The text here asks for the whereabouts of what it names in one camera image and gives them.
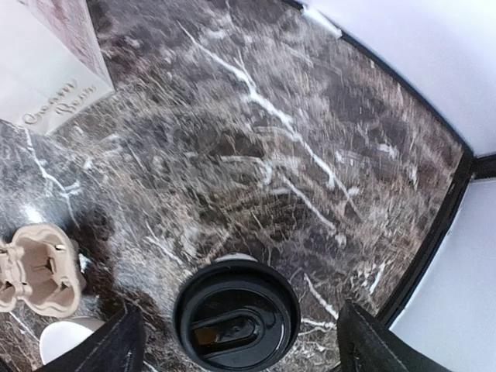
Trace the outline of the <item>black plastic cup lid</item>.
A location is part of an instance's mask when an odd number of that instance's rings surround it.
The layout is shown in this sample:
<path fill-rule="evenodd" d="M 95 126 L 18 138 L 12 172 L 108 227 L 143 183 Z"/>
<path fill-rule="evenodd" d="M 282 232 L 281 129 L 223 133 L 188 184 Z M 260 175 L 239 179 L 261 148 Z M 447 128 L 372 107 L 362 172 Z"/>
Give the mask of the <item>black plastic cup lid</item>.
<path fill-rule="evenodd" d="M 215 262 L 189 278 L 172 326 L 185 354 L 209 371 L 263 371 L 293 347 L 301 325 L 287 279 L 256 260 Z"/>

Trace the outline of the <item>white paper coffee cup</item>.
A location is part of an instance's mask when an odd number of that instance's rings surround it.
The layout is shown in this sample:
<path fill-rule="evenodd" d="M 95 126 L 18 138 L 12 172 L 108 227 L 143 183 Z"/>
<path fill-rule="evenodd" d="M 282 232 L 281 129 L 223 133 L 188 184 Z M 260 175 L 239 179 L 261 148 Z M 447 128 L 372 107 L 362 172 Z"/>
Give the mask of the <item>white paper coffee cup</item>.
<path fill-rule="evenodd" d="M 225 262 L 228 260 L 248 260 L 248 261 L 257 262 L 257 259 L 255 259 L 254 257 L 252 257 L 248 254 L 245 254 L 245 253 L 229 253 L 229 254 L 226 254 L 222 257 L 216 258 L 214 260 L 214 262 L 220 263 L 220 262 Z"/>

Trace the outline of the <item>brown pulp cup carrier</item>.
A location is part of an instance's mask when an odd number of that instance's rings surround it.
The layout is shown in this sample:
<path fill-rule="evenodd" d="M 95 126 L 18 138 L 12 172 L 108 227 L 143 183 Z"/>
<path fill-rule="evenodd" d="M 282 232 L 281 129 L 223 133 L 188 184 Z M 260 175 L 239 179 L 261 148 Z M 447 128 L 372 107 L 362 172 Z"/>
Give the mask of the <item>brown pulp cup carrier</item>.
<path fill-rule="evenodd" d="M 86 280 L 78 244 L 52 223 L 19 228 L 1 242 L 1 311 L 19 301 L 41 316 L 68 318 L 79 307 Z"/>

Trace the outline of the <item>white cream bear paper bag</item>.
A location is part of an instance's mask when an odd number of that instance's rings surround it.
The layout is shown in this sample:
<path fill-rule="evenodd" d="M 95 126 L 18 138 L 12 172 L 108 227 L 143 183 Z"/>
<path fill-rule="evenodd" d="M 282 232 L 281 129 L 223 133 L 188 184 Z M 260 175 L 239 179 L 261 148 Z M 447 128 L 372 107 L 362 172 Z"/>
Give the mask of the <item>white cream bear paper bag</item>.
<path fill-rule="evenodd" d="M 85 1 L 1 3 L 1 118 L 49 134 L 114 91 Z"/>

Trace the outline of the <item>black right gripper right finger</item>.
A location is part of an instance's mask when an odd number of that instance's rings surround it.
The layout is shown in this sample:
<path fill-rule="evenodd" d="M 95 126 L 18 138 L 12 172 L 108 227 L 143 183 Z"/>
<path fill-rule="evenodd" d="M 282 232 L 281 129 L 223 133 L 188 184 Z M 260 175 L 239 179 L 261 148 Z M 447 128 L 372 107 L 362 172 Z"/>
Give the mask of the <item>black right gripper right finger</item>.
<path fill-rule="evenodd" d="M 346 301 L 336 325 L 341 371 L 446 371 L 358 304 Z"/>

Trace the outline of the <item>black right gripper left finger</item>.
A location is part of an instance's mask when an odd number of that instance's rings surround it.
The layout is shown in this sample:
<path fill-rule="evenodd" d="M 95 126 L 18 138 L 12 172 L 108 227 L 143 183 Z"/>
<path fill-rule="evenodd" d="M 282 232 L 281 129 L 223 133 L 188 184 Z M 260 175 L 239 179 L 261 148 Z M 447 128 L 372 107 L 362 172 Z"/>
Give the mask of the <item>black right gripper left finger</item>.
<path fill-rule="evenodd" d="M 125 304 L 81 344 L 40 371 L 141 371 L 146 335 L 141 310 Z"/>

